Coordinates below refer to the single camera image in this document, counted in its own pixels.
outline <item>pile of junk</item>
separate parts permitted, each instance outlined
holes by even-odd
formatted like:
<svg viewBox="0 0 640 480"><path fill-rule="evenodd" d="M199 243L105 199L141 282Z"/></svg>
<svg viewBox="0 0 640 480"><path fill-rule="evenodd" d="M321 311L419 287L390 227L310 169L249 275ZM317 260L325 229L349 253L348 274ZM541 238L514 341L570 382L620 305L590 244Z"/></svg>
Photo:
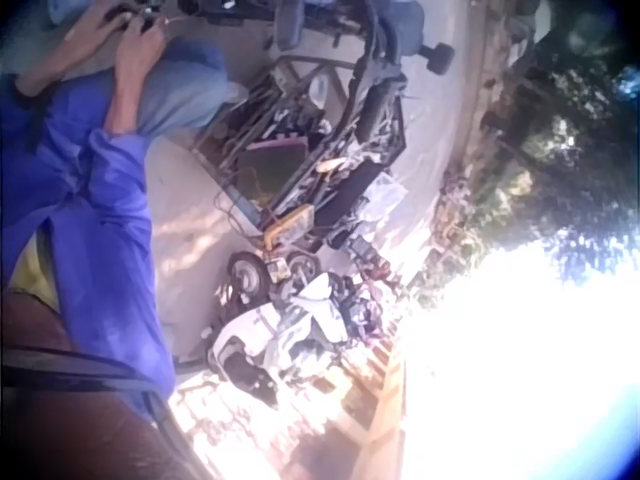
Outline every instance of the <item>pile of junk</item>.
<svg viewBox="0 0 640 480"><path fill-rule="evenodd" d="M355 63L280 55L193 147L262 232L251 238L257 254L229 260L221 314L203 332L205 362L275 406L283 387L321 376L345 352L381 336L372 284L392 273L358 227L388 216L406 194L390 170L406 148L402 58L419 55L429 71L444 75L454 51L423 45L425 14L416 1L179 0L178 6L213 24L273 23L265 48L275 44L280 52L298 47L305 30L329 35L334 47L345 36L364 45ZM347 252L362 281L323 271L315 255L323 245Z"/></svg>

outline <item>person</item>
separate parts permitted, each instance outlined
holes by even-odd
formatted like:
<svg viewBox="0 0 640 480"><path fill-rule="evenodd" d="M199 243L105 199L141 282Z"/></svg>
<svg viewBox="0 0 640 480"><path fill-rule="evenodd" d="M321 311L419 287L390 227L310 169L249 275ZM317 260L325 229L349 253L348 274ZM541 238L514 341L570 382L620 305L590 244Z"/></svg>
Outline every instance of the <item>person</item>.
<svg viewBox="0 0 640 480"><path fill-rule="evenodd" d="M215 47L167 42L162 18L145 32L131 14L105 23L116 3L96 1L41 62L0 79L3 297L37 298L75 350L128 365L166 400L144 161L158 135L208 123L228 82ZM113 68L61 80L125 24Z"/></svg>

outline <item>cloth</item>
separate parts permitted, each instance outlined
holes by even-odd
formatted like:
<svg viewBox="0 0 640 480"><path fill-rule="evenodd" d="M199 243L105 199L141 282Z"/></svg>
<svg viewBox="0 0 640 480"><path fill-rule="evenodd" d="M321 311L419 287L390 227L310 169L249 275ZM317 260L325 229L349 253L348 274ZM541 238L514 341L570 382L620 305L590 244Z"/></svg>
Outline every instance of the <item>cloth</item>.
<svg viewBox="0 0 640 480"><path fill-rule="evenodd" d="M171 42L145 83L138 134L102 129L113 70L63 82L35 150L28 146L34 111L16 98L14 80L0 81L2 286L18 260L31 257L25 246L44 235L76 348L126 363L166 399L175 377L156 311L144 158L153 136L215 115L228 95L222 56L200 42Z"/></svg>

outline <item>sky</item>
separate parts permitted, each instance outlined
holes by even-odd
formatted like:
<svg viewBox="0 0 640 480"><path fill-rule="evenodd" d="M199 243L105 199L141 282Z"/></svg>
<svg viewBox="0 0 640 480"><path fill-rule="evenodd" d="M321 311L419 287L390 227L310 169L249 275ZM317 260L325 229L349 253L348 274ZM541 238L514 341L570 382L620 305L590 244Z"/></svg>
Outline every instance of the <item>sky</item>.
<svg viewBox="0 0 640 480"><path fill-rule="evenodd" d="M615 478L640 439L640 272L556 280L491 254L403 336L403 480Z"/></svg>

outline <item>blue shirt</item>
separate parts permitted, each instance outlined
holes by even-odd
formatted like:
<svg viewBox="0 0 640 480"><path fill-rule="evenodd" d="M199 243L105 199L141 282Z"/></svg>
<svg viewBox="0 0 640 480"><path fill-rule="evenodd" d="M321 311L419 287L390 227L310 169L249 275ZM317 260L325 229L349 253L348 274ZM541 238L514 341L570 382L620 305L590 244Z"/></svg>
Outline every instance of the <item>blue shirt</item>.
<svg viewBox="0 0 640 480"><path fill-rule="evenodd" d="M72 343L129 365L167 399L175 375L156 311L144 167L150 140L112 136L87 121L102 125L109 103L87 88L74 94L85 106L77 116L64 98L49 105L30 148L34 115L18 101L13 80L0 85L2 286L44 229Z"/></svg>

